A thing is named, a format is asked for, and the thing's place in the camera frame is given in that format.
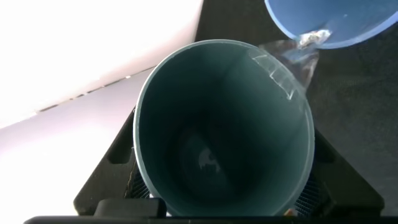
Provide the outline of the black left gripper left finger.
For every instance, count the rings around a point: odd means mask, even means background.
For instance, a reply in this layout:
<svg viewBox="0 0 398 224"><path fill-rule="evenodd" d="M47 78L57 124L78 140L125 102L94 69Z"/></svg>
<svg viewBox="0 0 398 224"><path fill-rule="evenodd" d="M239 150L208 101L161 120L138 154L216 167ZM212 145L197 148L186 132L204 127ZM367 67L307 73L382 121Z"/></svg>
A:
<svg viewBox="0 0 398 224"><path fill-rule="evenodd" d="M148 198L136 163L132 111L114 141L73 201L79 215L93 215L100 201L108 198Z"/></svg>

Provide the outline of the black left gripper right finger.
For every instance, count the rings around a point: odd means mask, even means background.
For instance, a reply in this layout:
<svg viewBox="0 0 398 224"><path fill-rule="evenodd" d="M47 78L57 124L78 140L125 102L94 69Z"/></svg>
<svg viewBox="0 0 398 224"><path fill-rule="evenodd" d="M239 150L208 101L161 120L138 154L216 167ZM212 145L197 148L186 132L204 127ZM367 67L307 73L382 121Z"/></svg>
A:
<svg viewBox="0 0 398 224"><path fill-rule="evenodd" d="M310 177L295 210L300 217L378 217L382 196L315 131L315 155Z"/></svg>

